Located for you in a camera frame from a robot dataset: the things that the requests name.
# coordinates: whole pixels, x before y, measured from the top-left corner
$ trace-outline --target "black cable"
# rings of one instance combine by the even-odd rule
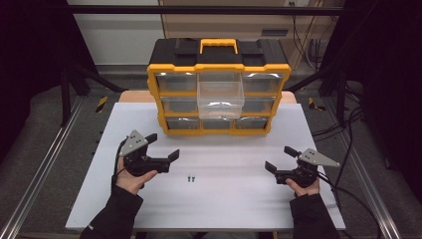
[[[361,114],[361,113],[363,113],[363,110],[362,109],[360,109],[360,112],[358,112],[355,116],[351,116],[349,119],[347,119],[346,121],[345,121],[345,125],[346,126],[348,126],[349,124],[351,124],[351,123],[353,123],[353,122],[355,122],[355,121],[357,121],[357,120],[359,120],[359,119],[361,119],[361,116],[359,115],[359,114]],[[338,128],[340,128],[340,127],[342,127],[339,123],[336,123],[335,125],[332,125],[332,126],[330,126],[330,127],[328,127],[328,128],[326,128],[326,129],[321,129],[321,130],[317,130],[317,131],[314,131],[313,133],[312,133],[312,136],[313,137],[316,137],[316,136],[320,136],[320,135],[323,135],[323,134],[327,134],[327,133],[329,133],[329,132],[331,132],[331,131],[334,131],[334,130],[336,130],[336,129],[338,129]],[[331,135],[331,136],[334,136],[334,135],[336,135],[336,134],[338,134],[338,133],[340,133],[340,132],[342,132],[342,130],[341,131],[338,131],[338,132],[336,132],[336,133],[334,133],[333,135]]]

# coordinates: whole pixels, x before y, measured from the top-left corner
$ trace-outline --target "wire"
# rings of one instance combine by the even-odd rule
[[[355,121],[357,121],[357,120],[359,120],[359,119],[362,118],[362,115],[361,114],[363,113],[363,110],[361,109],[361,107],[356,108],[355,110],[356,111],[358,110],[358,112],[356,114],[350,115],[349,119],[347,119],[345,121],[345,126],[348,126],[351,123],[353,123],[353,122],[355,122]],[[313,132],[312,133],[312,136],[313,137],[316,137],[316,136],[324,135],[324,134],[327,134],[327,133],[329,133],[331,131],[334,131],[334,130],[340,128],[340,127],[342,127],[342,126],[339,123],[337,123],[337,124],[335,124],[333,126],[330,126],[329,128],[326,128],[326,129],[322,129],[322,130],[318,130],[318,131]],[[330,136],[325,137],[325,138],[316,139],[316,141],[321,141],[323,139],[327,139],[329,137],[332,137],[332,136],[334,136],[334,135],[342,132],[343,130],[344,130],[344,128],[342,130],[338,131],[338,132],[333,133]]]

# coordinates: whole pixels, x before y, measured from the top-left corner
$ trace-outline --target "white tabletop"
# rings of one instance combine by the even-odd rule
[[[145,184],[144,202],[134,230],[153,231],[269,231],[293,228],[289,202],[293,191],[276,183],[264,167],[297,167],[284,153],[316,148],[301,105],[280,105],[267,135],[169,136],[157,122],[155,103],[116,103],[96,155],[72,209],[66,228],[82,231],[104,208],[118,145],[133,129],[143,136],[158,134],[148,147],[152,157],[166,157],[180,149],[169,173]],[[195,181],[188,181],[188,176]],[[337,229],[344,222],[329,186],[321,182],[321,196]]]

